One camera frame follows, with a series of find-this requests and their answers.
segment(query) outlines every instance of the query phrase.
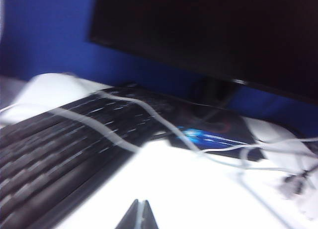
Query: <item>white object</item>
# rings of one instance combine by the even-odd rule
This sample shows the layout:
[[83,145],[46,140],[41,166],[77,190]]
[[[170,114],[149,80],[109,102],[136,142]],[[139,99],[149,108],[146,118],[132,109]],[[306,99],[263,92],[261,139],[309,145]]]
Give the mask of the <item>white object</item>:
[[[109,88],[111,86],[80,79],[91,89],[91,92]],[[41,114],[47,110],[65,105],[72,101],[88,96],[74,77],[66,74],[42,74],[33,77],[26,87],[20,92],[12,104],[21,104],[1,114],[0,119],[14,124],[25,119]],[[45,108],[23,106],[23,104],[40,104]]]

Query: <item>plug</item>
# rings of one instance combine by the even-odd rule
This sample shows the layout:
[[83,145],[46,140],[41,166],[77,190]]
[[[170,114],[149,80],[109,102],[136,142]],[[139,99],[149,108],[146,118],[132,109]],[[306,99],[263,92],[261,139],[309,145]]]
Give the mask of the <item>plug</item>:
[[302,194],[305,181],[304,174],[291,175],[284,179],[283,184],[278,189],[286,198],[291,199],[295,194]]

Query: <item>computer monitor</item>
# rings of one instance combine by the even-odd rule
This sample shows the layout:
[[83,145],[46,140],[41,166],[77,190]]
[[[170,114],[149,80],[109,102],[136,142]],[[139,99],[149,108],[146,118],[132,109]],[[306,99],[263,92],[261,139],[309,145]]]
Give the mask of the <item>computer monitor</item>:
[[318,103],[318,0],[96,0],[90,39]]

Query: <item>cable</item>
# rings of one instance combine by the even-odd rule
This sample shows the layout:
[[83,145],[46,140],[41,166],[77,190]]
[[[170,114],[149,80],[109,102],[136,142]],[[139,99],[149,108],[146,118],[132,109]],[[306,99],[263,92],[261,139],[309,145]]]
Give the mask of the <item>cable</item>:
[[244,182],[243,179],[244,171],[238,173],[239,183],[256,198],[274,217],[276,217],[286,228],[294,229],[286,220],[284,220],[277,212],[274,211],[257,193],[255,193],[248,185]]
[[[43,108],[46,108],[46,110],[47,110],[46,106],[38,105],[38,104],[13,104],[13,105],[10,105],[10,106],[7,106],[7,107],[1,109],[0,112],[3,112],[5,110],[8,110],[8,109],[11,109],[13,107],[20,106],[20,105],[43,107]],[[137,151],[140,150],[140,147],[133,145],[132,143],[129,143],[128,141],[124,140],[119,135],[117,135],[113,130],[109,129],[107,126],[103,125],[102,123],[100,123],[99,121],[96,121],[93,118],[75,113],[73,111],[70,111],[70,110],[67,110],[67,109],[64,109],[61,107],[55,108],[53,110],[51,110],[51,109],[47,110],[47,112],[52,113],[54,115],[68,118],[68,119],[73,120],[73,121],[82,122],[83,124],[93,128],[97,132],[101,133],[105,138],[107,138],[109,141],[111,141],[115,145],[118,145],[118,146],[120,146],[128,151],[136,153]]]
[[[82,85],[85,89],[87,89],[87,87],[79,81],[79,79],[74,76],[74,78],[77,80],[77,82],[80,83],[80,85]],[[121,97],[121,96],[115,96],[109,93],[106,93],[104,91],[98,90],[96,91],[97,94],[99,94],[101,97],[105,97],[108,99],[113,99],[113,100],[119,100],[119,101],[130,101],[133,102],[139,106],[141,106],[142,108],[144,108],[151,116],[153,116],[158,122],[160,122],[161,124],[163,124],[164,126],[166,126],[168,129],[170,129],[174,134],[176,134],[192,151],[194,152],[200,152],[199,148],[196,147],[195,144],[193,144],[188,137],[186,137],[177,127],[175,127],[173,124],[171,124],[169,121],[167,121],[166,119],[164,119],[162,116],[160,116],[150,105],[148,105],[147,103],[138,100],[138,99],[134,99],[134,98],[129,98],[129,97]]]
[[296,155],[303,155],[307,157],[312,158],[318,158],[317,156],[313,156],[309,153],[303,153],[303,152],[297,152],[297,151],[280,151],[277,149],[268,149],[266,147],[271,147],[272,145],[278,144],[278,143],[286,143],[286,142],[315,142],[318,141],[318,137],[313,138],[304,138],[304,139],[298,139],[298,138],[292,138],[292,139],[285,139],[274,143],[261,143],[261,144],[249,144],[249,145],[236,145],[228,148],[223,149],[206,149],[202,150],[202,152],[222,152],[222,151],[232,151],[240,148],[262,148],[264,151],[268,152],[275,152],[275,153],[286,153],[286,154],[296,154]]

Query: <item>black object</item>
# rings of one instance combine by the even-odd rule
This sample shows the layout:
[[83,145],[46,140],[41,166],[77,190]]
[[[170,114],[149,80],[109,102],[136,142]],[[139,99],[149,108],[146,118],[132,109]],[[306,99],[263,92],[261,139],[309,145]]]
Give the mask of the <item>black object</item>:
[[318,0],[96,0],[90,39],[318,103]]
[[155,217],[147,200],[132,203],[116,229],[134,229],[138,224],[140,229],[158,229]]
[[[131,88],[105,91],[143,100],[167,119],[173,116],[174,107],[154,93]],[[162,128],[140,106],[97,94],[63,108],[98,120],[139,146]],[[51,227],[131,155],[90,127],[50,113],[3,128],[1,228]]]

